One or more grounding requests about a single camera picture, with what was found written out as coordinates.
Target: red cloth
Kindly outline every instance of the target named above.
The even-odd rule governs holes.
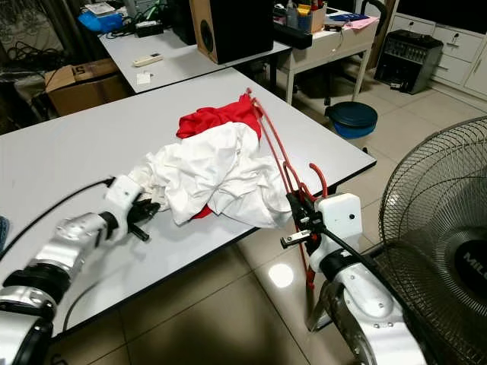
[[[253,105],[250,96],[244,94],[240,99],[222,108],[201,108],[195,113],[183,116],[180,119],[180,128],[176,133],[179,138],[188,138],[204,132],[206,129],[223,125],[227,122],[242,122],[257,133],[260,140],[260,124],[253,114]]]

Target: desk leg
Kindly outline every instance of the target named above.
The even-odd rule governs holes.
[[[294,87],[294,72],[288,71],[288,83],[286,86],[286,103],[292,104],[292,90]]]
[[[278,55],[273,54],[270,56],[269,64],[271,68],[271,75],[270,75],[270,89],[271,93],[275,94],[275,90],[277,89],[277,60]]]
[[[367,49],[362,57],[362,63],[360,64],[360,70],[358,71],[357,82],[355,82],[355,90],[353,92],[352,101],[357,99],[360,89],[362,87],[362,82],[364,80],[365,71],[367,70],[368,59],[371,57],[372,48]]]

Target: fan grille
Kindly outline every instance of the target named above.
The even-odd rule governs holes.
[[[433,135],[404,158],[384,193],[380,235],[383,270],[444,345],[445,363],[486,364],[487,286],[469,285],[455,261],[464,243],[487,248],[486,119]]]

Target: clothing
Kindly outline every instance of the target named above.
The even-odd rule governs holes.
[[[260,140],[260,124],[253,113],[253,106],[248,94],[241,95],[237,102],[222,108],[201,108],[193,114],[182,117],[176,136],[179,138],[192,137],[228,122],[247,124]]]
[[[291,208],[275,161],[258,152],[255,129],[228,122],[148,154],[129,177],[144,187],[143,198],[170,208],[177,224],[208,204],[254,227],[278,227]]]

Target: white desk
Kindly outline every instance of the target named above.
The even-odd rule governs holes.
[[[329,15],[346,14],[338,11]],[[280,56],[279,69],[287,75],[286,101],[291,103],[294,77],[296,74],[315,68],[326,63],[344,59],[345,57],[364,52],[352,100],[354,100],[362,86],[368,60],[374,44],[375,31],[379,20],[361,30],[343,29],[340,32],[322,30],[313,34],[313,44],[306,49],[293,49],[291,53]]]
[[[10,241],[28,222],[62,196],[110,174],[128,173],[149,151],[177,141],[179,118],[202,106],[223,106],[253,89],[273,119],[303,181],[313,192],[320,184],[308,167],[316,163],[329,185],[375,164],[373,157],[337,137],[246,78],[226,69],[200,78],[105,104],[0,136],[0,212],[11,220]],[[261,151],[270,154],[263,142]],[[14,247],[0,265],[0,282],[23,268],[52,236],[56,223],[88,211],[100,211],[103,187],[54,211]],[[178,227],[170,211],[157,214],[145,230],[151,241],[129,236],[111,248],[99,248],[59,306],[55,334],[75,299],[69,327],[114,306],[246,235],[252,227],[210,215]]]
[[[274,42],[271,51],[217,65],[205,57],[196,45],[185,44],[172,30],[144,38],[131,35],[108,39],[107,36],[102,36],[100,40],[137,94],[291,49],[290,46]],[[132,65],[135,59],[156,52],[164,56],[163,61],[140,68]],[[137,74],[144,71],[153,74],[151,83],[137,85]]]

